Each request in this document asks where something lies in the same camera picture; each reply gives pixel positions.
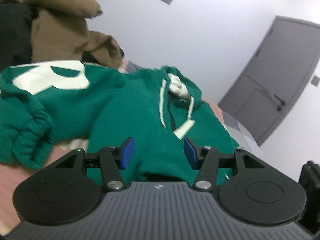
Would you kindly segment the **black object at right edge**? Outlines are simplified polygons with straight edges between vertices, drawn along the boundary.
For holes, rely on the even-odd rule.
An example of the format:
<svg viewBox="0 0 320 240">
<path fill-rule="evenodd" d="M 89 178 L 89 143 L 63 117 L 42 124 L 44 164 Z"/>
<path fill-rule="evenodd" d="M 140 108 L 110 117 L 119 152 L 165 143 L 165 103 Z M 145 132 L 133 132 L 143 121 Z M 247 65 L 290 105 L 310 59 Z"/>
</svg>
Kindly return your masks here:
<svg viewBox="0 0 320 240">
<path fill-rule="evenodd" d="M 299 184 L 306 192 L 306 205 L 299 223 L 319 239 L 319 165 L 308 161 L 303 165 Z"/>
</svg>

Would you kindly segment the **grey wall switch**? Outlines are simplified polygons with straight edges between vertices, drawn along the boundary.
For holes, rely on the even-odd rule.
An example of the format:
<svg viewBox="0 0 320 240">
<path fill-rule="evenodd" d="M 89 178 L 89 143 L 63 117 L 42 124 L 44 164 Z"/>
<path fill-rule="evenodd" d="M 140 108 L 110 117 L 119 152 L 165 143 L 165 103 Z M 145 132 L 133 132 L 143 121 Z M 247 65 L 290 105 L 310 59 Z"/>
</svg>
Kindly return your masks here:
<svg viewBox="0 0 320 240">
<path fill-rule="evenodd" d="M 318 87 L 318 85 L 320 84 L 320 77 L 317 75 L 314 75 L 312 80 L 310 81 L 310 83 L 315 86 Z"/>
</svg>

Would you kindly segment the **brown garment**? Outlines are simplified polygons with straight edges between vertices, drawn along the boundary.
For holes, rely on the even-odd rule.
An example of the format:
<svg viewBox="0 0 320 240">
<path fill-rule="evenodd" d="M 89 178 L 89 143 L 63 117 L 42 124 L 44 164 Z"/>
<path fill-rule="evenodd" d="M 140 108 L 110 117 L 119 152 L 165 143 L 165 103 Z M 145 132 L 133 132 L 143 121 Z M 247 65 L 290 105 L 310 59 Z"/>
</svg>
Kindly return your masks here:
<svg viewBox="0 0 320 240">
<path fill-rule="evenodd" d="M 37 10 L 31 24 L 31 61 L 82 60 L 89 53 L 103 66 L 119 68 L 122 55 L 111 35 L 90 31 L 87 19 L 103 12 L 96 0 L 1 0 Z"/>
</svg>

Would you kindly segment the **grey door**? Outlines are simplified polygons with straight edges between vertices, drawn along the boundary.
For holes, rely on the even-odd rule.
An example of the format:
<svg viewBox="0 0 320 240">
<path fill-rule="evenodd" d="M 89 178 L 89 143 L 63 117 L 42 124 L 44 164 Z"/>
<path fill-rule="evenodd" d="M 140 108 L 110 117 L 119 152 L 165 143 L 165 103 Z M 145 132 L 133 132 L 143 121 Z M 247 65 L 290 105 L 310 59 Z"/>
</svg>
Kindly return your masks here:
<svg viewBox="0 0 320 240">
<path fill-rule="evenodd" d="M 306 87 L 319 62 L 319 24 L 277 16 L 219 107 L 262 145 Z M 286 101 L 281 112 L 276 94 Z"/>
</svg>

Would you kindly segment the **black garment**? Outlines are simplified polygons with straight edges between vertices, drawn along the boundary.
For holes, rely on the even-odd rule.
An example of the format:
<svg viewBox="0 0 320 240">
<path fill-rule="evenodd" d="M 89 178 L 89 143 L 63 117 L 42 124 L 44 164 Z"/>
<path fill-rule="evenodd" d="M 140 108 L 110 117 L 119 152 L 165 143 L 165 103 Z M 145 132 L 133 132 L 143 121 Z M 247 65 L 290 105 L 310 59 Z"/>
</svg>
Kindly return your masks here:
<svg viewBox="0 0 320 240">
<path fill-rule="evenodd" d="M 1 71 L 31 63 L 31 26 L 37 10 L 22 3 L 1 4 Z"/>
</svg>

